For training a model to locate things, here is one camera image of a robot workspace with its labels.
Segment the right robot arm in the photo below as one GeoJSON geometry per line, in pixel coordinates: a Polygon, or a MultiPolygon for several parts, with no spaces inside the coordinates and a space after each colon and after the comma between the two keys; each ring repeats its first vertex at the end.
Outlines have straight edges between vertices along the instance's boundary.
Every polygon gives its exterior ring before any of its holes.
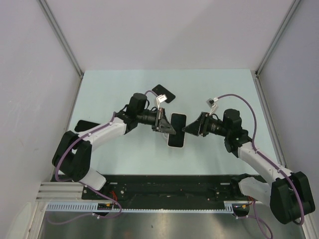
{"type": "Polygon", "coordinates": [[[268,159],[254,144],[248,131],[242,128],[240,113],[227,109],[223,119],[214,119],[202,112],[196,121],[183,128],[185,133],[207,136],[209,133],[224,137],[229,153],[249,164],[264,179],[260,182],[248,174],[232,180],[230,195],[241,200],[245,196],[270,207],[275,218],[282,224],[300,220],[315,211],[309,180],[302,172],[294,173],[268,159]]]}

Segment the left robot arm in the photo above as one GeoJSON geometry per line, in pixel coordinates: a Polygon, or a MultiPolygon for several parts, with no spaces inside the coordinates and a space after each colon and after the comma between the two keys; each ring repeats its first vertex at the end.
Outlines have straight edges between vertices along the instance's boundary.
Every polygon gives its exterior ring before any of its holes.
{"type": "Polygon", "coordinates": [[[157,106],[154,110],[149,110],[146,107],[148,103],[145,94],[135,93],[123,109],[113,113],[109,122],[80,133],[67,131],[52,159],[55,179],[59,180],[58,173],[62,172],[69,180],[92,188],[93,194],[99,199],[107,198],[110,193],[107,179],[91,167],[94,150],[111,139],[129,133],[140,123],[151,126],[155,132],[176,133],[165,115],[164,108],[157,106]]]}

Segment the black silicone phone case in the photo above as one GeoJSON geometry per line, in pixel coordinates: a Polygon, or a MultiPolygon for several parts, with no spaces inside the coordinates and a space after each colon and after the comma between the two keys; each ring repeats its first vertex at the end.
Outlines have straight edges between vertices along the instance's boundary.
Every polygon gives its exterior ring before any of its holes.
{"type": "Polygon", "coordinates": [[[74,128],[74,131],[75,132],[83,132],[83,131],[87,131],[89,129],[92,129],[98,125],[99,125],[99,123],[86,121],[86,120],[79,120],[74,128]]]}

